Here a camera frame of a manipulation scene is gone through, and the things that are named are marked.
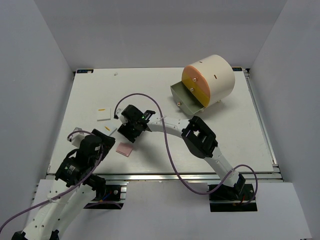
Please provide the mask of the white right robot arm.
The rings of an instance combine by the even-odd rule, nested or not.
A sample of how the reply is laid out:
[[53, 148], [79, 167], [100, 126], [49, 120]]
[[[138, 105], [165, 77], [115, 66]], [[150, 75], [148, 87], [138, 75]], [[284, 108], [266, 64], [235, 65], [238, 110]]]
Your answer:
[[216, 134], [198, 116], [191, 119], [177, 119], [163, 116], [152, 110], [140, 111], [130, 104], [125, 109], [117, 109], [114, 118], [121, 121], [118, 132], [131, 143], [141, 133], [162, 132], [165, 137], [168, 135], [183, 139], [189, 152], [205, 160], [220, 178], [220, 183], [207, 195], [219, 193], [222, 198], [230, 201], [239, 199], [244, 193], [246, 180], [242, 174], [223, 156], [216, 139]]

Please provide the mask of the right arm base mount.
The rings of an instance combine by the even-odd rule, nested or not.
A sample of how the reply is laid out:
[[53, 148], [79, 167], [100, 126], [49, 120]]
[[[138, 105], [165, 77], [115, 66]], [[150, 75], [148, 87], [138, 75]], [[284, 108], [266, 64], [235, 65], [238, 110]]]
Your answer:
[[239, 195], [222, 185], [209, 195], [210, 211], [212, 213], [257, 212], [254, 193], [254, 186], [251, 183], [246, 183]]

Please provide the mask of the green bottom drawer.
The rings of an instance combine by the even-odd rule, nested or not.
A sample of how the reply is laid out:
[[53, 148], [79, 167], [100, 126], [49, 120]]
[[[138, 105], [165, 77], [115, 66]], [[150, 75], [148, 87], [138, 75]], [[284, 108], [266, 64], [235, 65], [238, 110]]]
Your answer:
[[205, 109], [205, 107], [196, 99], [190, 90], [181, 82], [170, 86], [171, 94], [176, 105], [189, 116]]

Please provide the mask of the pink square makeup sponge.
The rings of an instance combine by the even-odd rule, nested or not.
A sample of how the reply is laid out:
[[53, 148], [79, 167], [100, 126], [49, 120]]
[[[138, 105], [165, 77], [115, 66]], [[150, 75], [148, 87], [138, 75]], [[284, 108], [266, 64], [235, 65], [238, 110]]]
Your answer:
[[133, 145], [120, 142], [115, 151], [125, 157], [129, 157], [133, 151]]

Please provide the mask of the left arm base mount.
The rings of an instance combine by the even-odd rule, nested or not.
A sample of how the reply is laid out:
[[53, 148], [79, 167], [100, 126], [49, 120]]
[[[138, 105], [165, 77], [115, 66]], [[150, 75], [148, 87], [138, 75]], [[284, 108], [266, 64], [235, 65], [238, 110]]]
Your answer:
[[103, 193], [85, 205], [85, 209], [120, 210], [125, 202], [128, 182], [107, 181]]

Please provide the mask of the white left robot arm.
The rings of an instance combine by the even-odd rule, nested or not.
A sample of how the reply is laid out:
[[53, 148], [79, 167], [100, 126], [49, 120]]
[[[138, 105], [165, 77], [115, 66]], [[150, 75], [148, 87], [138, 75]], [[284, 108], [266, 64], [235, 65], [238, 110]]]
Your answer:
[[75, 128], [67, 140], [75, 148], [56, 171], [47, 199], [35, 205], [38, 211], [32, 221], [12, 239], [59, 240], [89, 202], [101, 203], [107, 195], [106, 180], [94, 171], [115, 145], [115, 138], [97, 129]]

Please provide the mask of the orange top drawer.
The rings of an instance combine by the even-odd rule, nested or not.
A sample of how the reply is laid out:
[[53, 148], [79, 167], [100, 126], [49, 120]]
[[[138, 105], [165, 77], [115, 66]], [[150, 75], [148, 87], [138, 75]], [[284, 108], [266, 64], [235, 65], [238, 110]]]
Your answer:
[[186, 66], [182, 71], [182, 83], [193, 93], [210, 97], [210, 88], [206, 78], [192, 65]]

